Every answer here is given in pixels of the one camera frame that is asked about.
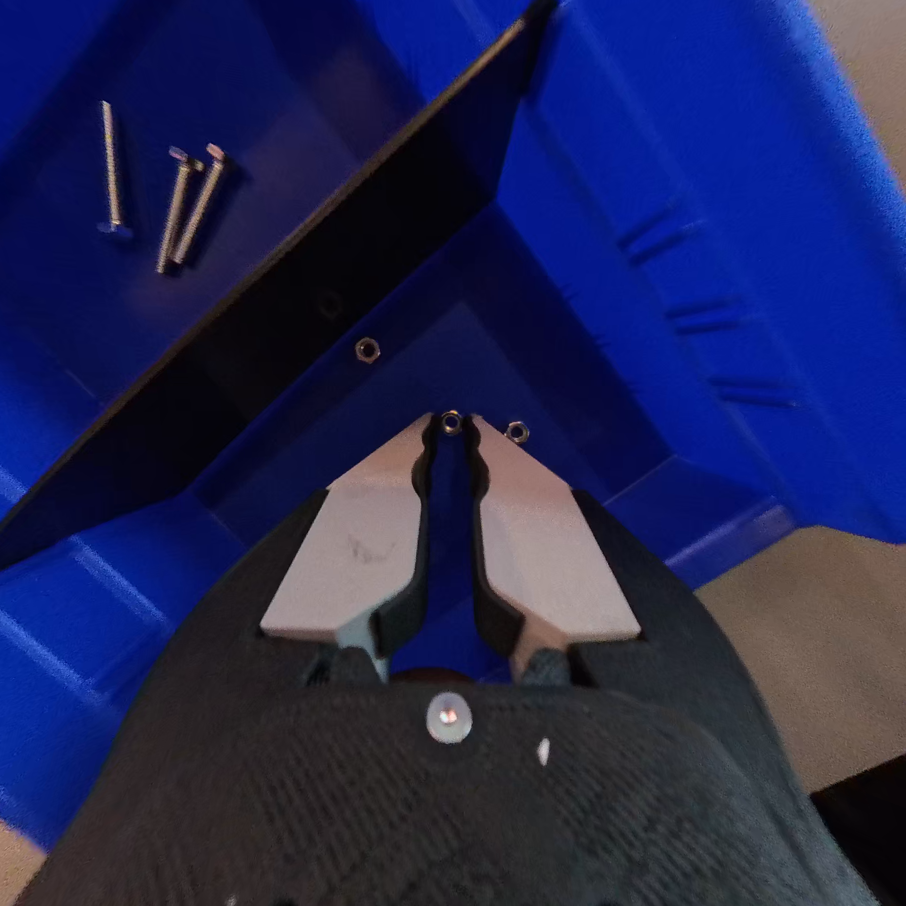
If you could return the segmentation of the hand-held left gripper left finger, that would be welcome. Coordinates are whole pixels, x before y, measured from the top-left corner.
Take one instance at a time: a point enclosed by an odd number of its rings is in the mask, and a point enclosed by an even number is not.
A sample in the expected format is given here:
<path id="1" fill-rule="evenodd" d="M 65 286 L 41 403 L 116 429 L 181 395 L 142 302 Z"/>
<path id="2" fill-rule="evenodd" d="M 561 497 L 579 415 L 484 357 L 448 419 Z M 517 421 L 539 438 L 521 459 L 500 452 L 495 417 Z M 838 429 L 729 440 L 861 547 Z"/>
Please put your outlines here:
<path id="1" fill-rule="evenodd" d="M 426 413 L 327 486 L 259 624 L 267 636 L 362 649 L 389 678 L 427 609 L 435 449 Z"/>

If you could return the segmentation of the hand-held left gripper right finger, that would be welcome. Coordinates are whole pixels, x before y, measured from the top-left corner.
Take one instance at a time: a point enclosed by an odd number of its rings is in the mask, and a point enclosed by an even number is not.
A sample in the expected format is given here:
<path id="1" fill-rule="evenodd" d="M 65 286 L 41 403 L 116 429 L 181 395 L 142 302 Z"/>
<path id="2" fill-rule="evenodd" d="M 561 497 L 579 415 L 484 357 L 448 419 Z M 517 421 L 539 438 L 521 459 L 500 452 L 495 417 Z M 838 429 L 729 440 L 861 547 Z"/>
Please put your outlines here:
<path id="1" fill-rule="evenodd" d="M 570 672 L 583 645 L 634 644 L 641 625 L 567 481 L 479 414 L 463 426 L 478 635 L 515 684 L 532 663 Z"/>

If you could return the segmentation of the silver hex bolt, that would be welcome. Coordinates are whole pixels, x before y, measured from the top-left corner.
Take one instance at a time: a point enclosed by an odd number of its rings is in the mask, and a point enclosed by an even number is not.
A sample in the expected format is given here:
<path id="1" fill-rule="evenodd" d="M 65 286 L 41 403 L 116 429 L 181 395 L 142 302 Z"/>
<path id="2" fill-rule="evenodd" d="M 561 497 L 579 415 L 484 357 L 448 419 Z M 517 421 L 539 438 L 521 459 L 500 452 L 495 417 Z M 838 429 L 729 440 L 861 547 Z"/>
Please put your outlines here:
<path id="1" fill-rule="evenodd" d="M 213 142 L 209 142 L 206 146 L 206 151 L 210 156 L 210 166 L 198 191 L 194 207 L 171 255 L 171 261 L 175 266 L 186 264 L 198 232 L 218 192 L 222 178 L 227 172 L 228 156 L 223 148 Z"/>
<path id="2" fill-rule="evenodd" d="M 110 102 L 99 102 L 105 164 L 107 217 L 98 223 L 99 232 L 128 242 L 133 231 L 126 223 L 121 194 L 117 120 Z"/>
<path id="3" fill-rule="evenodd" d="M 160 276 L 164 276 L 168 272 L 171 264 L 176 240 L 183 222 L 188 190 L 194 177 L 202 172 L 204 168 L 199 159 L 191 157 L 178 147 L 170 146 L 168 154 L 176 162 L 176 176 L 168 202 L 155 264 L 155 272 Z"/>

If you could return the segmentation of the blue plastic bin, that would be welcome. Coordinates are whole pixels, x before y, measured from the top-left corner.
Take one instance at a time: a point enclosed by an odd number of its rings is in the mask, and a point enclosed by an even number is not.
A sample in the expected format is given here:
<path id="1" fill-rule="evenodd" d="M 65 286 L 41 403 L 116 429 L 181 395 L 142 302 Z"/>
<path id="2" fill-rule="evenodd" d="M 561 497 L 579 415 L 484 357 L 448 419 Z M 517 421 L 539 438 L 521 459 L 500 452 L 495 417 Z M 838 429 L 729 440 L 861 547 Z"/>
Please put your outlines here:
<path id="1" fill-rule="evenodd" d="M 109 406 L 533 2 L 2 3 L 2 521 Z M 49 850 L 152 668 L 249 552 L 436 419 L 427 609 L 478 635 L 463 426 L 691 586 L 798 527 L 904 542 L 904 200 L 803 2 L 556 2 L 495 199 L 182 493 L 2 569 L 2 821 Z M 119 141 L 107 217 L 99 102 Z M 226 174 L 155 272 L 175 146 Z M 373 364 L 355 345 L 371 337 Z"/>

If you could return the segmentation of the black bin divider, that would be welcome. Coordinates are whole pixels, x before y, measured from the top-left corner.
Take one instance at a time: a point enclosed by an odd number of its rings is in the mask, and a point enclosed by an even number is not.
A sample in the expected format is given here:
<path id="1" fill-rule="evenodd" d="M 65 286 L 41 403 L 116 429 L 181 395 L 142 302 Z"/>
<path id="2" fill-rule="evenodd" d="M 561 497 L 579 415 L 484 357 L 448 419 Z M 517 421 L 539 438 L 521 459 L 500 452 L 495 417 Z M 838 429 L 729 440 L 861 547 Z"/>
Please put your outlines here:
<path id="1" fill-rule="evenodd" d="M 184 334 L 2 521 L 2 569 L 187 489 L 494 199 L 556 2 L 533 2 Z"/>

